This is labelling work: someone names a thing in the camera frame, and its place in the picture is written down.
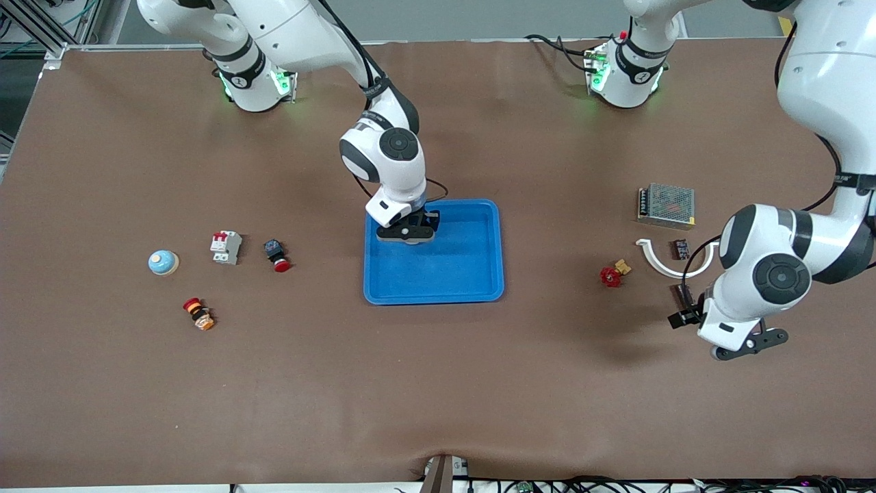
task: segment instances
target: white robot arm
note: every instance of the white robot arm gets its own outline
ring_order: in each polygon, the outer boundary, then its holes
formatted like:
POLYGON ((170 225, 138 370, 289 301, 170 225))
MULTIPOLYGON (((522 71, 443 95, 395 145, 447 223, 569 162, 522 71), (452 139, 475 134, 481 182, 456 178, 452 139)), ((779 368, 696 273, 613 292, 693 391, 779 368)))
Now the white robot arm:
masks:
POLYGON ((289 94, 279 82, 285 75, 253 44, 240 20, 216 11, 211 0, 137 0, 137 7, 156 31, 204 45, 229 97, 242 110, 270 110, 289 94))
MULTIPOLYGON (((381 185, 365 207, 380 224, 378 237, 406 243, 434 237, 440 217, 437 211, 424 209, 426 163, 417 138, 417 110, 327 4, 323 3, 336 24, 323 18, 309 0, 229 0, 235 16, 214 12, 211 0, 138 0, 138 5, 153 27, 158 25, 151 20, 161 19, 165 34, 203 43, 220 69, 231 71, 227 80, 232 83, 240 75, 225 65, 230 58, 248 53, 244 49, 258 54, 241 59, 240 67, 249 74, 261 67, 260 59, 263 73, 273 68, 295 73, 333 66, 347 70, 368 102, 341 138, 341 156, 353 175, 381 185), (155 13, 159 11, 170 13, 159 16, 155 13), (237 33, 235 42, 223 49, 214 47, 229 32, 237 33), (249 63, 250 58, 257 62, 249 63)), ((253 91, 255 84, 246 89, 253 91)), ((233 98, 244 108, 241 101, 249 93, 240 92, 233 98)))
POLYGON ((749 205, 721 236, 726 271, 706 290, 698 335, 738 351, 768 315, 863 272, 873 251, 868 218, 876 188, 876 3, 799 0, 798 24, 779 83, 779 103, 842 156, 828 215, 749 205))
MULTIPOLYGON (((715 345, 718 359, 757 353, 769 338, 755 338, 752 331, 765 328, 765 317, 799 303, 813 281, 833 284, 863 272, 872 256, 876 215, 876 86, 871 83, 876 78, 876 3, 744 1, 765 10, 784 9, 796 20, 779 102, 794 121, 836 149, 842 167, 830 214, 756 204, 737 212, 724 227, 719 253, 725 272, 696 308, 670 317, 673 326, 698 323, 697 334, 715 345)), ((701 3, 626 0, 632 29, 626 40, 607 43, 604 53, 609 55, 600 67, 605 71, 592 76, 591 89, 617 106, 644 103, 655 89, 651 77, 660 75, 675 40, 675 14, 701 3), (636 74, 642 81, 638 85, 636 74)))

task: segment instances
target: plastic tray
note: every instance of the plastic tray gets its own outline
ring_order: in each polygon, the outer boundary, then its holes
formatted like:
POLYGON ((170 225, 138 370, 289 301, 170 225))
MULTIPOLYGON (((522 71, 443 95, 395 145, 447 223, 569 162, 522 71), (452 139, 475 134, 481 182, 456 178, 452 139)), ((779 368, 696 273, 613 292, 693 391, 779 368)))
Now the plastic tray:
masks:
POLYGON ((372 304, 496 301, 505 291, 498 207, 486 199, 441 200, 438 233, 428 243, 380 241, 365 218, 364 294, 372 304))

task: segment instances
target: electronic component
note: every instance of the electronic component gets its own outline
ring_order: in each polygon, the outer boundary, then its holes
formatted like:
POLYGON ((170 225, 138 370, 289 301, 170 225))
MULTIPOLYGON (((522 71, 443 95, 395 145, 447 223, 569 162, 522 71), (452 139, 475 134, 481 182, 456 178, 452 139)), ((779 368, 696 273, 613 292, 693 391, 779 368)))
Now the electronic component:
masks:
POLYGON ((690 258, 690 250, 686 239, 677 239, 672 242, 673 257, 677 261, 685 261, 690 258))
POLYGON ((286 252, 283 250, 283 246, 275 239, 265 243, 265 254, 267 254, 268 260, 273 262, 275 272, 286 272, 292 266, 286 260, 286 252))
POLYGON ((213 261, 218 264, 237 265, 237 252, 242 242, 240 235, 233 231, 213 233, 213 242, 210 243, 213 261))
POLYGON ((182 308, 192 316, 194 326, 203 331, 209 330, 215 323, 212 317, 210 317, 209 309, 201 304, 201 300, 198 298, 189 299, 182 305, 182 308))
POLYGON ((694 190, 658 183, 639 189, 638 221, 689 230, 694 227, 694 190))

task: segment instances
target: table surface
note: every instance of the table surface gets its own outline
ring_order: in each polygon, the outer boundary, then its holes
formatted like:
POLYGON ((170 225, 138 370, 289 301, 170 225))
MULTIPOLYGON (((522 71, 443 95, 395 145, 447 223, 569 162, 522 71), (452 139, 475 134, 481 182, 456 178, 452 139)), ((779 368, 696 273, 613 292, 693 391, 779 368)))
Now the table surface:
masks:
POLYGON ((68 53, 0 187, 0 486, 400 481, 442 453, 516 478, 876 475, 876 277, 816 285, 771 318, 786 345, 716 362, 669 328, 674 282, 634 245, 665 257, 829 186, 776 102, 780 45, 682 41, 628 111, 544 46, 373 47, 420 109, 429 175, 501 213, 504 296, 407 307, 363 297, 343 71, 246 114, 197 52, 68 53), (696 190, 695 230, 634 221, 650 182, 696 190), (211 260, 220 229, 245 235, 236 267, 211 260), (270 238, 294 269, 272 272, 270 238), (181 259, 167 278, 146 268, 159 248, 181 259), (618 258, 633 272, 604 288, 618 258))

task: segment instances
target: gray floor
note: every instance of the gray floor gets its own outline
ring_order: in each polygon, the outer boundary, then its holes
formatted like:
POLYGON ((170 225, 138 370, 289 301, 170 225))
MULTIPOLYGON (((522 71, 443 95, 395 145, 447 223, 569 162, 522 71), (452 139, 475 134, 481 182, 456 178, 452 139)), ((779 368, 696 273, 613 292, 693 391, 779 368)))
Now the gray floor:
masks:
MULTIPOLYGON (((193 42, 154 31, 139 15, 136 0, 110 1, 112 8, 97 20, 102 41, 193 42)), ((362 41, 507 39, 532 33, 590 38, 620 32, 628 22, 620 0, 329 1, 362 41)), ((774 15, 749 9, 740 0, 714 0, 686 10, 684 17, 692 38, 781 36, 774 15)), ((0 60, 0 129, 10 135, 18 133, 41 66, 41 61, 0 60)))

